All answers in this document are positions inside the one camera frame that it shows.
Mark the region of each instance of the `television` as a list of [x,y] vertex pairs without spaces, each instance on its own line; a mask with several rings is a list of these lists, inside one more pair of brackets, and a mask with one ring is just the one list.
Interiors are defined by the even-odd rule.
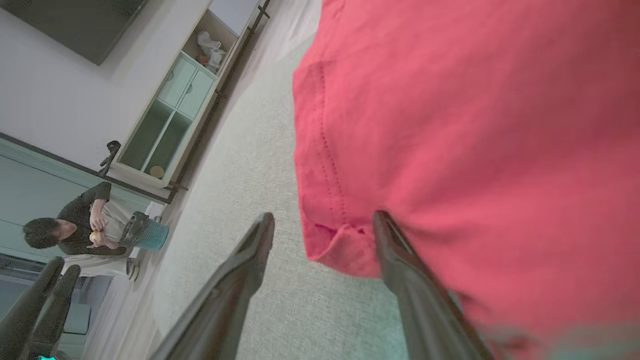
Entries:
[[147,0],[0,0],[0,7],[100,65]]

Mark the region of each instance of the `cabinet door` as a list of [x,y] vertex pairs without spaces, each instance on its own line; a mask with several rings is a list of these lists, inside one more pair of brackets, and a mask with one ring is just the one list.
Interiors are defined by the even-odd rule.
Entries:
[[191,81],[194,72],[196,72],[196,67],[192,63],[178,57],[175,66],[167,75],[160,92],[158,92],[158,99],[166,102],[171,107],[176,107],[180,96],[189,86],[189,81]]
[[200,107],[204,102],[204,99],[209,94],[209,89],[213,85],[213,79],[207,76],[204,72],[198,71],[195,78],[187,88],[187,92],[184,94],[178,111],[182,112],[191,119],[195,119],[196,115],[200,111]]

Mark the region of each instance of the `black hair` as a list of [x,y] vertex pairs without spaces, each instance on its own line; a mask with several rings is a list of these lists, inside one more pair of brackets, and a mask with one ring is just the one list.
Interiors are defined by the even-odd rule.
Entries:
[[37,218],[22,228],[24,240],[36,249],[56,246],[58,239],[53,235],[53,231],[59,227],[60,224],[54,218]]

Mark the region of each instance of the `red fabric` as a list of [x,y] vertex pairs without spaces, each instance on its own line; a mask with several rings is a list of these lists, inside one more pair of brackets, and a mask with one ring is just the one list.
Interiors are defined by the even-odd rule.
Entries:
[[640,2],[326,0],[294,99],[310,260],[385,209],[514,354],[640,323]]

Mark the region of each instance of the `wooden floor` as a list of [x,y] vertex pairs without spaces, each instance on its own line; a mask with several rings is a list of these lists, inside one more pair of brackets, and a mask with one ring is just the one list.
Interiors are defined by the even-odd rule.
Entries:
[[[271,1],[267,9],[271,18],[261,22],[258,36],[249,44],[251,51],[243,56],[239,71],[231,79],[234,86],[226,94],[226,104],[212,114],[211,123],[202,130],[205,137],[190,165],[185,186],[189,187],[198,177],[202,160],[206,159],[221,125],[247,85],[316,32],[321,4],[321,0]],[[173,227],[188,200],[189,192],[176,196],[163,222]],[[162,251],[141,251],[138,280],[131,283],[124,278],[113,279],[100,309],[92,314],[95,326],[88,335],[83,359],[146,359],[156,349],[162,336],[153,317],[152,295],[162,259]]]

